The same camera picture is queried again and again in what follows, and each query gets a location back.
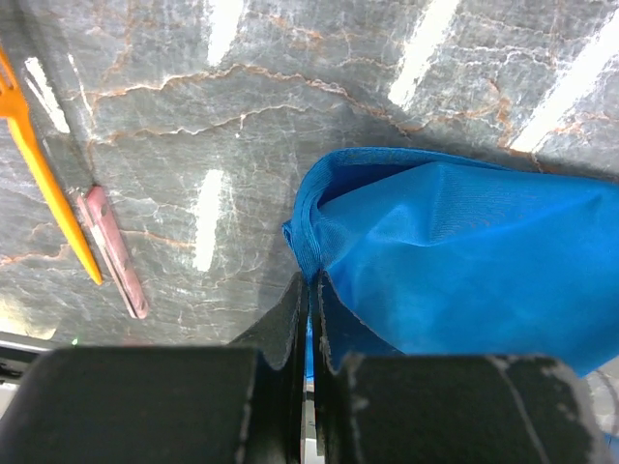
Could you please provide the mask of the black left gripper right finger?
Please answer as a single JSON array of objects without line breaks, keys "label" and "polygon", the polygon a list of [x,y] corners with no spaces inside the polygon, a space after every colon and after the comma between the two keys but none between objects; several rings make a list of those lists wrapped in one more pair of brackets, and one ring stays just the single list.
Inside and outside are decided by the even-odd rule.
[{"label": "black left gripper right finger", "polygon": [[557,359],[406,355],[309,289],[317,447],[329,463],[610,463],[588,391]]}]

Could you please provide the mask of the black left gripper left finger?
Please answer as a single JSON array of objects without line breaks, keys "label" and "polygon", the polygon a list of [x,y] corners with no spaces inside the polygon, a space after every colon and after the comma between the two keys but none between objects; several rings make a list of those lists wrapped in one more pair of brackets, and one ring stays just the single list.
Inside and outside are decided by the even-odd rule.
[{"label": "black left gripper left finger", "polygon": [[298,463],[307,288],[224,345],[39,356],[1,420],[5,463]]}]

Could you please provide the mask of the blue cloth napkin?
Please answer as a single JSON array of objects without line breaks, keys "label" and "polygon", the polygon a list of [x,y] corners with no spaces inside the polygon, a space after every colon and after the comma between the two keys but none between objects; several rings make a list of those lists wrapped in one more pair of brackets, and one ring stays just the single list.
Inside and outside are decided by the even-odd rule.
[{"label": "blue cloth napkin", "polygon": [[282,233],[406,354],[618,354],[618,187],[408,148],[336,150]]}]

